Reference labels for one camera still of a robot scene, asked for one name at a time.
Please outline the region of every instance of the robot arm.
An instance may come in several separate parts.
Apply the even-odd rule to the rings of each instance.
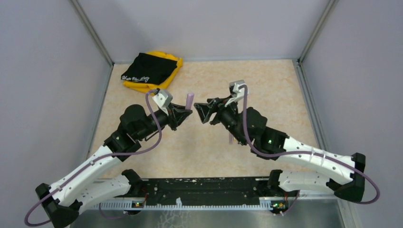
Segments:
[[[207,103],[194,104],[202,123],[207,123],[211,115],[215,113],[216,115],[210,121],[210,124],[216,125],[221,123],[224,125],[241,145],[246,145],[247,140],[243,131],[242,113],[238,113],[237,102],[245,95],[244,88],[241,88],[244,84],[243,80],[230,83],[231,95],[226,98],[207,99]],[[273,171],[270,175],[269,187],[280,188],[283,191],[331,191],[336,196],[348,201],[358,202],[362,200],[364,178],[349,168],[326,159],[326,157],[330,156],[363,172],[365,168],[364,155],[356,153],[352,156],[343,156],[306,145],[284,132],[267,127],[267,118],[252,107],[247,108],[246,112],[248,117],[246,120],[248,135],[251,141],[253,141],[253,146],[258,151],[272,155],[290,151],[301,151],[301,154],[286,154],[270,158],[257,154],[258,157],[292,162],[316,171],[313,173],[279,173],[279,171]],[[314,156],[314,153],[322,154],[323,157]]]
[[[172,98],[168,91],[158,90],[153,100],[159,110],[154,114],[161,129],[169,126],[175,131],[192,110],[171,103]],[[50,185],[39,185],[35,191],[40,199],[58,190],[42,203],[54,227],[61,228],[71,224],[87,208],[104,200],[125,194],[140,194],[142,181],[133,170],[126,170],[110,181],[98,184],[93,182],[127,159],[129,156],[126,153],[138,151],[141,148],[140,141],[147,141],[157,133],[157,124],[152,115],[147,116],[141,105],[131,105],[120,116],[117,130],[90,158],[60,180]]]

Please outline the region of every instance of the white wall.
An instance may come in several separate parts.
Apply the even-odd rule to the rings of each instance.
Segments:
[[[108,71],[67,0],[2,1],[1,227],[25,227],[35,188],[84,160]],[[40,207],[30,222],[47,219]]]
[[[328,0],[80,0],[117,63],[161,50],[186,60],[298,58]]]
[[[403,1],[339,1],[303,67],[329,147],[367,156],[364,228],[402,227]],[[365,200],[374,195],[367,183]]]

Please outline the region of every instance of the purple cable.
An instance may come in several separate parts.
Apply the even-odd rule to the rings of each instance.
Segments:
[[[248,142],[248,145],[250,146],[250,148],[251,148],[256,154],[258,154],[258,155],[260,155],[260,156],[262,156],[262,157],[266,157],[266,158],[275,158],[275,157],[279,157],[279,156],[283,156],[283,155],[290,155],[290,154],[309,154],[309,155],[312,154],[312,152],[309,152],[309,151],[290,151],[290,152],[282,152],[282,153],[277,153],[277,154],[266,154],[266,153],[262,153],[262,152],[258,151],[258,150],[253,146],[252,141],[250,140],[249,135],[248,135],[248,129],[247,129],[247,127],[246,127],[246,126],[247,126],[247,122],[246,122],[246,120],[247,120],[247,119],[246,119],[246,108],[247,108],[247,100],[248,100],[248,87],[247,87],[246,85],[241,85],[240,88],[245,88],[245,97],[244,97],[244,101],[243,101],[243,112],[242,112],[243,133],[245,134],[245,138],[246,138],[246,141]],[[329,156],[326,156],[326,157],[325,157],[324,154],[316,153],[316,152],[315,152],[315,153],[313,153],[313,155],[314,155],[314,156],[321,157],[321,158],[325,158],[325,159],[328,159],[328,160],[331,160],[332,162],[335,162],[335,163],[337,163],[337,164],[339,164],[339,165],[342,165],[342,166],[344,166],[344,167],[346,167],[346,168],[348,168],[348,169],[351,169],[352,171],[354,171],[354,172],[360,174],[361,176],[363,176],[363,177],[375,188],[376,195],[375,195],[375,197],[374,197],[372,200],[370,200],[370,201],[365,201],[365,202],[354,202],[354,203],[357,203],[357,204],[371,204],[371,203],[375,203],[375,202],[379,199],[379,197],[380,197],[380,195],[381,195],[381,192],[380,192],[380,190],[379,190],[379,187],[378,187],[378,186],[375,184],[375,182],[374,182],[371,178],[369,178],[366,174],[364,174],[363,172],[359,171],[359,170],[356,169],[355,167],[349,166],[349,165],[347,165],[347,164],[345,164],[345,163],[343,163],[343,162],[341,162],[341,161],[339,161],[339,160],[337,160],[337,159],[334,159],[334,158],[329,157]]]
[[[138,152],[131,152],[131,153],[110,153],[110,154],[105,154],[102,156],[99,156],[97,158],[95,158],[94,160],[92,160],[92,162],[97,162],[100,159],[106,158],[106,157],[110,157],[110,156],[131,156],[131,155],[138,155],[138,154],[142,154],[142,153],[146,153],[149,152],[150,150],[154,149],[160,142],[163,136],[162,130],[161,130],[161,126],[160,123],[158,122],[157,117],[155,116],[153,109],[150,105],[150,101],[148,100],[148,97],[150,94],[155,93],[157,94],[158,91],[156,89],[150,90],[145,94],[145,102],[147,104],[148,110],[151,112],[151,116],[153,117],[153,120],[155,121],[155,124],[157,125],[157,129],[158,129],[158,140],[157,142],[150,148],[145,149],[143,151],[138,151]],[[65,187],[68,183],[70,183],[70,181],[72,181],[76,176],[78,176],[80,173],[82,173],[86,168],[88,168],[89,166],[91,166],[90,163],[88,163],[87,165],[83,166],[80,170],[78,170],[75,174],[73,174],[70,178],[68,178],[63,184],[60,185],[60,188]],[[47,223],[50,222],[50,220],[45,221],[45,222],[41,222],[41,223],[37,223],[37,224],[32,224],[30,222],[28,222],[28,218],[31,215],[31,213],[39,206],[41,205],[45,200],[47,200],[49,197],[51,197],[52,195],[54,195],[57,191],[59,191],[59,189],[55,189],[54,191],[52,191],[51,193],[49,193],[48,195],[46,195],[44,198],[42,198],[41,200],[39,200],[31,209],[29,209],[28,213],[25,215],[24,218],[24,223],[25,225],[29,226],[29,227],[39,227],[42,225],[45,225]]]
[[[282,216],[286,215],[287,212],[289,212],[291,210],[291,208],[294,206],[294,204],[297,201],[298,197],[299,197],[299,191],[297,192],[297,195],[295,196],[295,199],[294,199],[294,201],[292,201],[292,203],[289,206],[289,208],[286,211],[284,211],[283,214],[279,213],[279,214],[275,214],[275,215],[282,215]]]

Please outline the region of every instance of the purple wire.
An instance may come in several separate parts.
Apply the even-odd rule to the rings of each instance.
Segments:
[[[294,206],[294,204],[297,201],[298,197],[299,197],[299,191],[297,192],[297,195],[295,196],[295,199],[294,199],[294,201],[292,201],[292,203],[289,206],[289,208],[286,211],[284,211],[283,214],[279,213],[279,214],[275,214],[275,215],[282,215],[282,216],[286,215],[291,210],[291,208]]]
[[[97,161],[99,161],[100,159],[103,159],[103,158],[106,158],[106,157],[110,157],[110,156],[131,156],[131,155],[139,155],[139,154],[142,154],[142,153],[146,153],[146,152],[149,152],[150,150],[154,149],[154,148],[161,142],[161,139],[162,139],[162,136],[163,136],[163,133],[162,133],[162,130],[161,130],[161,126],[160,126],[160,123],[158,122],[157,117],[155,116],[155,114],[154,114],[154,112],[153,112],[153,109],[152,109],[152,107],[151,107],[151,105],[150,105],[150,101],[148,100],[149,95],[152,94],[152,93],[157,94],[158,91],[157,91],[156,89],[153,89],[153,90],[148,91],[148,92],[145,94],[145,102],[146,102],[146,104],[147,104],[148,110],[151,112],[151,116],[153,117],[153,119],[154,119],[154,121],[155,121],[155,124],[157,125],[157,129],[158,129],[158,140],[157,140],[157,142],[156,142],[152,147],[150,147],[150,148],[148,148],[148,149],[145,149],[145,150],[143,150],[143,151],[131,152],[131,153],[110,153],[110,154],[105,154],[105,155],[102,155],[102,156],[99,156],[99,157],[95,158],[94,160],[92,160],[92,162],[97,162]],[[68,178],[63,184],[61,184],[61,185],[60,185],[60,188],[65,187],[68,183],[70,183],[76,176],[78,176],[80,173],[82,173],[82,172],[83,172],[85,169],[87,169],[89,166],[91,166],[90,163],[86,164],[86,165],[83,166],[81,169],[79,169],[75,174],[73,174],[73,175],[72,175],[70,178]],[[42,198],[41,200],[39,200],[31,209],[29,209],[28,213],[25,215],[25,218],[24,218],[24,223],[25,223],[25,225],[27,225],[27,226],[29,226],[29,227],[39,227],[39,226],[45,225],[45,224],[47,224],[47,223],[50,222],[50,220],[48,220],[48,221],[45,221],[45,222],[33,224],[33,223],[30,223],[30,222],[28,221],[28,218],[29,218],[29,216],[31,215],[31,213],[32,213],[40,204],[42,204],[45,200],[47,200],[49,197],[51,197],[52,195],[54,195],[54,194],[55,194],[56,192],[58,192],[58,191],[59,191],[59,189],[55,189],[54,191],[50,192],[50,193],[49,193],[48,195],[46,195],[44,198]],[[101,214],[102,214],[104,217],[106,217],[106,218],[108,218],[108,219],[115,219],[115,218],[111,218],[111,217],[106,216],[106,215],[101,211],[101,209],[100,209],[100,212],[101,212]]]
[[[250,146],[250,148],[258,155],[262,156],[262,157],[266,157],[266,158],[275,158],[275,157],[279,157],[279,156],[283,156],[283,155],[290,155],[290,154],[309,154],[311,155],[312,152],[309,151],[289,151],[289,152],[282,152],[282,153],[277,153],[277,154],[266,154],[266,153],[262,153],[260,151],[258,151],[252,144],[252,141],[249,138],[248,135],[248,129],[247,129],[247,122],[246,122],[246,108],[247,108],[247,100],[248,100],[248,87],[246,85],[241,85],[240,88],[244,88],[245,89],[245,97],[244,97],[244,102],[243,102],[243,112],[242,112],[242,124],[243,124],[243,133],[245,134],[245,138],[246,141],[248,142],[248,145]],[[381,196],[381,192],[379,190],[379,187],[375,184],[375,182],[369,178],[366,174],[364,174],[363,172],[359,171],[358,169],[356,169],[355,167],[349,166],[347,164],[345,164],[344,162],[341,162],[337,159],[334,159],[332,157],[326,156],[324,154],[321,153],[313,153],[314,156],[318,156],[321,158],[325,158],[328,160],[331,160],[332,162],[335,162],[339,165],[342,165],[348,169],[351,169],[352,171],[360,174],[361,176],[363,176],[374,188],[376,191],[376,195],[375,197],[370,200],[370,201],[365,201],[365,202],[354,202],[357,204],[371,204],[371,203],[375,203],[379,197]]]

